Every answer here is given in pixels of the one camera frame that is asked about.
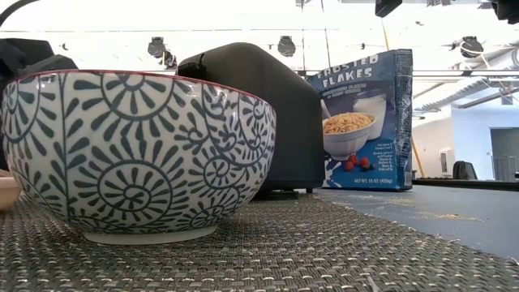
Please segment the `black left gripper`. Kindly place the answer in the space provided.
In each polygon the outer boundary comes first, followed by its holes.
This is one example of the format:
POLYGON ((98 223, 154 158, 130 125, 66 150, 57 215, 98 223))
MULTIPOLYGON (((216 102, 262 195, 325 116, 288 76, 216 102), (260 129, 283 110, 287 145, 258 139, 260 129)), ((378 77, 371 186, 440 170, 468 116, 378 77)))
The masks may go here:
POLYGON ((0 102, 3 89, 15 77, 77 68, 71 58, 61 54, 54 55, 48 41, 0 39, 0 102))

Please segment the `blue frosted flakes cereal box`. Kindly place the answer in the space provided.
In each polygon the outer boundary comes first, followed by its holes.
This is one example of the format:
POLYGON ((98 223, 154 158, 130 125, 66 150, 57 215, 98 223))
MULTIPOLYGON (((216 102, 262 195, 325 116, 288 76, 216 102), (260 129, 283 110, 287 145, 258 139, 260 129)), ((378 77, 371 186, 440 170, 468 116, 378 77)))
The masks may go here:
POLYGON ((393 49, 307 78, 319 93, 325 188, 412 187, 413 53, 393 49))

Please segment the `patterned bowl with cereal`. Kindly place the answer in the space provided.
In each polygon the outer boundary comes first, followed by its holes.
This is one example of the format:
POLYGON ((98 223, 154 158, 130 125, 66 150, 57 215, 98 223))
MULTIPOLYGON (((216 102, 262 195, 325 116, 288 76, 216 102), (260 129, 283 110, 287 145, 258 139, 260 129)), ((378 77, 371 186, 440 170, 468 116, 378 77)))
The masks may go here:
POLYGON ((97 243, 211 234, 258 193, 275 151, 269 103, 176 75, 33 73, 5 86, 0 113, 22 193, 97 243))

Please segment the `beige round plate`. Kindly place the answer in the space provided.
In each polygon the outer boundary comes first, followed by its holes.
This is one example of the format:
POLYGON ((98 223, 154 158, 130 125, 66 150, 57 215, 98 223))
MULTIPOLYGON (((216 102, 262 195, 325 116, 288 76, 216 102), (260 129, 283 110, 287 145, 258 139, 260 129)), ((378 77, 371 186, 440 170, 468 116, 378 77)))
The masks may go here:
POLYGON ((7 170, 0 170, 0 211, 13 206, 19 194, 20 188, 13 175, 7 170))

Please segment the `black two-slot toaster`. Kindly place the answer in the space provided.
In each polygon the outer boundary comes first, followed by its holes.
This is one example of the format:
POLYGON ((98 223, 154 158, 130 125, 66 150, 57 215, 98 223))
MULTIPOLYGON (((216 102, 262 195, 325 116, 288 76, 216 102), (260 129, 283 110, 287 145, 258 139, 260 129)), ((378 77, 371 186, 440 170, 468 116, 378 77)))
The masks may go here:
POLYGON ((317 91, 257 45, 235 42, 180 62, 177 74, 249 92, 275 109, 272 167, 256 200, 292 200, 324 181, 324 142, 317 91))

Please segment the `dark backpack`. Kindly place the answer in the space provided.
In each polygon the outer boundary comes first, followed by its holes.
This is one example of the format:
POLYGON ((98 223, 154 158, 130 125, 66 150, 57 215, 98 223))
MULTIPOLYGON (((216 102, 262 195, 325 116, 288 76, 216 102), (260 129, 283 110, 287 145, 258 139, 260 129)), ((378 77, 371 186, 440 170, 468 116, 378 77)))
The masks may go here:
POLYGON ((456 161, 453 165, 453 178, 457 180, 477 180, 474 166, 468 161, 456 161))

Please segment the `grey woven placemat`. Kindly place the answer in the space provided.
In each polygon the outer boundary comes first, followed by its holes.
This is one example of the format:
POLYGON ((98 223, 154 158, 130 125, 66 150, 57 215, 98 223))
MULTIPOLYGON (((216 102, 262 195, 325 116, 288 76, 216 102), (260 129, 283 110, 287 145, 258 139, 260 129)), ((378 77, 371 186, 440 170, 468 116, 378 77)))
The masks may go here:
POLYGON ((519 262, 314 198, 153 246, 89 242, 27 199, 0 211, 0 292, 234 291, 519 292, 519 262))

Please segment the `black table frame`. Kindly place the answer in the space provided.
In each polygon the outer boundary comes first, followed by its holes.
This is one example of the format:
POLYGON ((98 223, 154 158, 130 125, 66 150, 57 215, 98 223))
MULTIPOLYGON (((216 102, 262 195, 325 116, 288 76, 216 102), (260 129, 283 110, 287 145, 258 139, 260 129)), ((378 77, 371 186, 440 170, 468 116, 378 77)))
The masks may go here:
POLYGON ((516 191, 519 192, 519 182, 483 181, 483 180, 456 180, 456 179, 413 179, 414 185, 433 187, 452 187, 467 189, 482 189, 493 191, 516 191))

